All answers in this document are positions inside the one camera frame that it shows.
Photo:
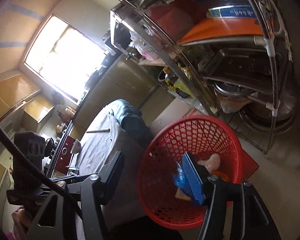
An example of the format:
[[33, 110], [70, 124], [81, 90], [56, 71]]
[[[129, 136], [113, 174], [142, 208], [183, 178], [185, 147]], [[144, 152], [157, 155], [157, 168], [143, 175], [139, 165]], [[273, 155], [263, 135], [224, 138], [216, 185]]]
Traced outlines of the person's left hand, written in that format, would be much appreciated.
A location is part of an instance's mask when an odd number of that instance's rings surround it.
[[24, 208], [19, 209], [17, 211], [17, 215], [21, 224], [25, 226], [25, 228], [29, 228], [31, 226], [32, 217]]

